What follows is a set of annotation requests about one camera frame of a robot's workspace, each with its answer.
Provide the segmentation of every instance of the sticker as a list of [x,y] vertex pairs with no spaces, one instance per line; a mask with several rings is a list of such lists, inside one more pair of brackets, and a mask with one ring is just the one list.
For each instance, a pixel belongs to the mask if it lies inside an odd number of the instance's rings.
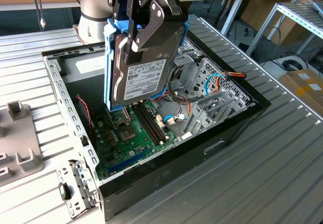
[[305,73],[302,73],[302,74],[298,74],[302,79],[310,79],[310,77],[305,74]]
[[166,59],[130,66],[128,68],[124,100],[157,90]]
[[104,56],[78,61],[75,64],[81,74],[104,69]]
[[311,86],[313,90],[322,90],[317,84],[310,84],[309,86]]

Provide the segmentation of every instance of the red cable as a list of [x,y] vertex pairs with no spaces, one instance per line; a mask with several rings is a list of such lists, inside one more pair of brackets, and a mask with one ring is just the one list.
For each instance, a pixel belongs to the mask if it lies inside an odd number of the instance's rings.
[[87,106],[87,103],[85,103],[85,101],[80,98],[79,96],[76,96],[77,99],[79,99],[80,101],[82,101],[83,105],[86,108],[86,112],[87,112],[87,116],[89,118],[89,125],[90,125],[90,135],[92,136],[92,124],[91,124],[91,116],[90,116],[90,111],[89,111],[89,107]]

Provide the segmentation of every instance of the hard drive label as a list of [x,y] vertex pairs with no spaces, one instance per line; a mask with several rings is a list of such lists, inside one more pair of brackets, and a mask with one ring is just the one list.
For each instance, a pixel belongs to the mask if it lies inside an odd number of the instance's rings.
[[130,66],[124,100],[156,91],[166,59]]

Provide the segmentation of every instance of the metal bracket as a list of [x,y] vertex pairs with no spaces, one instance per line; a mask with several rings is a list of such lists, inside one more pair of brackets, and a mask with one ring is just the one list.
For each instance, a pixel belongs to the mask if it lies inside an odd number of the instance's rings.
[[93,176],[84,160],[68,161],[57,170],[59,191],[66,201],[70,217],[75,219],[99,203]]
[[0,110],[0,186],[44,168],[29,106],[21,101]]
[[177,56],[174,59],[174,63],[177,65],[177,67],[183,66],[183,65],[186,65],[189,63],[193,63],[193,62],[194,62],[194,59],[191,58],[190,55],[187,55],[187,54]]

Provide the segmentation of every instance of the expansion slot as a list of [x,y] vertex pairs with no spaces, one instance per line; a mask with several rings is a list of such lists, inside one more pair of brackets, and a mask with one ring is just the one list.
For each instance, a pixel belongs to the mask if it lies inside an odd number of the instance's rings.
[[133,107],[133,112],[139,118],[146,132],[149,134],[155,144],[162,144],[166,141],[164,133],[161,131],[156,122],[151,118],[150,114],[143,104],[138,104]]

